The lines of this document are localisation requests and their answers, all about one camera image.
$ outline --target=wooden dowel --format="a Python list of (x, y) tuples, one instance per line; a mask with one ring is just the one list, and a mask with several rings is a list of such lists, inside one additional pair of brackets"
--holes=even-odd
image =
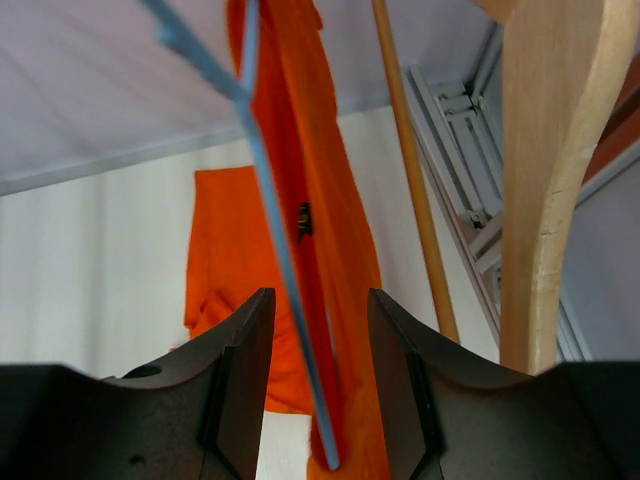
[(454, 342), (460, 343), (451, 298), (449, 297), (447, 279), (442, 265), (442, 258), (440, 257), (440, 249), (438, 248), (436, 230), (431, 217), (431, 209), (429, 208), (429, 198), (427, 197), (422, 168), (420, 167), (416, 140), (413, 136), (413, 126), (404, 94), (402, 73), (393, 42), (389, 13), (387, 12), (385, 0), (372, 0), (372, 4), (378, 26), (378, 38), (380, 39), (387, 82), (391, 92), (391, 103), (396, 118), (400, 148), (402, 149), (404, 167), (407, 172), (407, 181), (409, 182), (416, 223), (418, 224), (422, 253), (424, 254), (433, 303), (438, 317), (438, 326), (440, 327), (440, 333)]

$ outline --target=wooden handle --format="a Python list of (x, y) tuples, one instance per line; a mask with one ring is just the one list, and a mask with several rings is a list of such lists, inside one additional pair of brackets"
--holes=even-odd
[(422, 253), (424, 254), (433, 303), (438, 317), (438, 326), (440, 327), (440, 333), (454, 342), (460, 343), (451, 298), (449, 297), (447, 279), (438, 248), (438, 239), (433, 225), (433, 218), (431, 217), (431, 209), (429, 208), (422, 168), (420, 167), (416, 140), (413, 136), (413, 126), (404, 94), (402, 73), (393, 43), (389, 13), (387, 12), (385, 0), (372, 0), (372, 4), (378, 26), (378, 37), (380, 39), (387, 82), (391, 91), (391, 103), (396, 118), (400, 148), (402, 149), (409, 191), (411, 192), (411, 200), (413, 201), (413, 209), (418, 224)]
[(576, 199), (631, 61), (638, 0), (521, 0), (504, 33), (500, 361), (556, 361), (558, 298)]

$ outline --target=orange cloth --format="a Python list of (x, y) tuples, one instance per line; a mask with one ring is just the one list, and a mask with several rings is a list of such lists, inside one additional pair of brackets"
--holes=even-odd
[[(245, 0), (228, 0), (227, 22), (236, 65), (242, 49), (244, 7)], [(338, 471), (326, 471), (314, 429), (308, 477), (387, 479), (367, 323), (368, 291), (380, 287), (380, 273), (336, 123), (335, 92), (320, 40), (321, 27), (311, 0), (261, 2), (260, 63), (253, 107), (285, 216), (290, 208), (285, 197), (295, 186), (278, 172), (291, 167), (291, 162), (304, 165), (318, 267), (335, 338), (346, 455)]]
[(196, 172), (185, 325), (191, 337), (226, 319), (261, 287), (276, 289), (265, 408), (311, 413), (311, 394), (287, 292), (275, 260), (253, 167)]

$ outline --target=white backdrop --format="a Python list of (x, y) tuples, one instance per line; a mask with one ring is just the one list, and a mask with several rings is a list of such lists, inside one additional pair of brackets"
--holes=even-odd
[[(437, 328), (391, 108), (343, 117), (340, 127), (384, 288)], [(186, 339), (193, 172), (250, 162), (241, 140), (0, 198), (0, 361), (122, 375)], [(462, 343), (496, 361), (433, 197), (431, 205)], [(304, 478), (307, 431), (305, 417), (266, 416), (259, 477)]]

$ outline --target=white ceiling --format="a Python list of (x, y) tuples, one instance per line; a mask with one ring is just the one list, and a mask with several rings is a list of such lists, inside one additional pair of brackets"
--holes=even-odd
[[(230, 66), (224, 1), (171, 3)], [(473, 72), (491, 28), (478, 7), (468, 0), (388, 4), (403, 65), (424, 65), (434, 81)], [(385, 99), (370, 1), (316, 6), (342, 108)], [(237, 130), (231, 106), (155, 42), (154, 28), (136, 0), (0, 1), (0, 193), (34, 176), (55, 181), (56, 171), (89, 171), (118, 155), (116, 163), (126, 164), (132, 152)]]

